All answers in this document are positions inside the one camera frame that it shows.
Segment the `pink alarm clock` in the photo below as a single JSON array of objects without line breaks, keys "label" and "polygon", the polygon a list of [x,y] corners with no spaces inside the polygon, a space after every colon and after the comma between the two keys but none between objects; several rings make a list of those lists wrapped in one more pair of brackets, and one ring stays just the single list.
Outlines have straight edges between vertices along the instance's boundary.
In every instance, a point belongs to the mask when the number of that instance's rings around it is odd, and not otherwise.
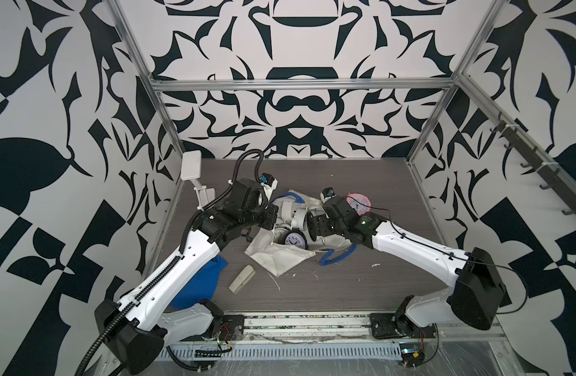
[{"label": "pink alarm clock", "polygon": [[349,194],[346,200],[359,216],[368,213],[372,209],[371,201],[365,195]]}]

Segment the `white canvas bag blue handles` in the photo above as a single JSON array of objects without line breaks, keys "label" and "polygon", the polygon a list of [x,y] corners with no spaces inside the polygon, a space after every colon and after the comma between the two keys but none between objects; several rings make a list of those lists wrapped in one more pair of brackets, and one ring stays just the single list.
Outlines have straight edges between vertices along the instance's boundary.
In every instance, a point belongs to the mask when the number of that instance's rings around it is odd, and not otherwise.
[{"label": "white canvas bag blue handles", "polygon": [[321,200],[290,190],[272,204],[278,207],[274,229],[259,230],[245,250],[269,274],[280,277],[318,253],[322,254],[322,266],[338,263],[356,249],[339,235],[310,235],[306,217],[324,213]]}]

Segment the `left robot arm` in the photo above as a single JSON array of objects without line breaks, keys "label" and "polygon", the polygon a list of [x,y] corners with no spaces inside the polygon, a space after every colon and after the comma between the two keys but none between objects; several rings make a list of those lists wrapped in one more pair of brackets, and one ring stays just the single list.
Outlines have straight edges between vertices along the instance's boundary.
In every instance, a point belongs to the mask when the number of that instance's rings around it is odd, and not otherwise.
[{"label": "left robot arm", "polygon": [[140,374],[168,346],[181,339],[214,336],[223,316],[208,299],[184,310],[167,312],[170,303],[210,260],[252,227],[270,230],[278,207],[270,200],[277,180],[236,180],[228,193],[197,211],[177,250],[148,278],[117,302],[96,308],[99,336],[90,350],[106,345],[120,362],[113,372]]}]

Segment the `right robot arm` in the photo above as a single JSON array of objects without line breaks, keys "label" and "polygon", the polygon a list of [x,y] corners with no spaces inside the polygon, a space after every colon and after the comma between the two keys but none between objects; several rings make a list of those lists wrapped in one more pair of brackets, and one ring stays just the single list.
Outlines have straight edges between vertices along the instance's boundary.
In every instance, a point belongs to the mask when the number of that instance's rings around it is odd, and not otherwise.
[{"label": "right robot arm", "polygon": [[358,214],[344,197],[331,197],[322,208],[306,214],[305,228],[313,239],[336,235],[398,257],[445,285],[434,293],[406,297],[389,321],[392,338],[433,324],[466,324],[487,331],[507,292],[488,252],[450,248],[408,233],[372,211]]}]

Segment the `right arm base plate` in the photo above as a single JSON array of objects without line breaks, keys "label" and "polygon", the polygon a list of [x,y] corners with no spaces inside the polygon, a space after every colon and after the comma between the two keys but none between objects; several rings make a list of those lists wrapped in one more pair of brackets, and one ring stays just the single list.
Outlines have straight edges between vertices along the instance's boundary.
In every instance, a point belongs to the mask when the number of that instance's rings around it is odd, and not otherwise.
[{"label": "right arm base plate", "polygon": [[433,325],[418,327],[404,314],[371,313],[369,320],[371,335],[375,339],[435,338]]}]

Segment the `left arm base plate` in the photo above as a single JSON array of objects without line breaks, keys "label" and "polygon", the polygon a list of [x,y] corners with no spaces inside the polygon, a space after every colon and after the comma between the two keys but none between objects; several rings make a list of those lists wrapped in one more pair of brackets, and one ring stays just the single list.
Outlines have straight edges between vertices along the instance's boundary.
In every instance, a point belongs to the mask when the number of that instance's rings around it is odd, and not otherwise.
[{"label": "left arm base plate", "polygon": [[182,342],[205,341],[220,338],[221,341],[234,340],[242,335],[245,326],[244,315],[225,314],[214,319],[211,326],[201,335],[191,335],[181,339]]}]

